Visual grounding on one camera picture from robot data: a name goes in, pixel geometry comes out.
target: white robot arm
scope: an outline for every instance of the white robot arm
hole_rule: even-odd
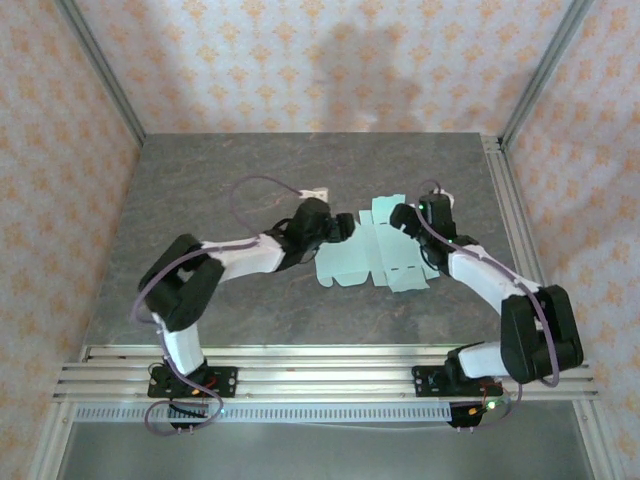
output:
[[[327,203],[307,198],[293,218],[278,222],[258,238],[213,243],[199,242],[189,234],[178,237],[145,274],[138,288],[142,291],[155,282],[145,303],[162,328],[164,345],[179,373],[196,383],[202,381],[206,361],[197,320],[220,283],[253,273],[286,270],[323,242],[345,241],[354,229],[351,214],[332,217]],[[180,267],[157,279],[163,269],[193,252],[202,255],[181,262]]]

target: metal extrusion bar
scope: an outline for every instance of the metal extrusion bar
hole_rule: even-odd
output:
[[[582,20],[592,3],[593,0],[574,0],[569,6],[502,133],[502,147],[505,151],[511,147],[520,127],[533,110],[547,80],[567,49],[576,30],[582,24]]]
[[[56,0],[56,4],[58,5],[60,13],[67,20],[69,26],[78,38],[82,49],[107,89],[116,108],[122,115],[136,143],[139,147],[142,147],[146,137],[144,127],[129,103],[120,82],[118,82],[113,70],[109,66],[107,58],[98,45],[96,38],[93,36],[80,8],[75,0]]]
[[[228,405],[253,403],[415,404],[411,368],[442,365],[452,347],[419,345],[327,347],[219,347],[204,349],[209,364],[239,368],[236,397]],[[87,362],[66,364],[55,389],[60,401],[151,402],[147,367],[160,358],[155,347],[93,347]],[[505,388],[516,391],[511,379]],[[550,389],[533,382],[524,400],[597,398],[588,365],[561,373]],[[469,400],[442,398],[439,401]]]
[[[547,278],[536,253],[531,225],[508,157],[500,149],[496,137],[482,137],[482,143],[516,270],[526,278],[547,284]]]

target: patterned wallpaper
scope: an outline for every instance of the patterned wallpaper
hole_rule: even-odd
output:
[[[138,151],[53,0],[2,0],[0,52],[0,476],[19,479]]]
[[[79,0],[150,133],[498,134],[570,0]]]
[[[634,478],[640,478],[637,6],[593,4],[512,155],[544,266],[572,296]]]

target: wall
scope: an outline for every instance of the wall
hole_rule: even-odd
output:
[[[627,474],[640,477],[640,16],[598,1],[512,158],[554,282],[568,287]]]
[[[138,149],[52,0],[0,3],[0,465],[24,478]]]
[[[569,0],[80,0],[150,133],[498,134]]]

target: orange floral pattern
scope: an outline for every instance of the orange floral pattern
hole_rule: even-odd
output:
[[[640,473],[640,17],[595,2],[513,149],[554,282],[573,299],[627,477]]]
[[[0,46],[0,465],[19,479],[81,346],[138,149],[54,2],[0,2]]]
[[[79,3],[150,133],[495,135],[571,2]]]

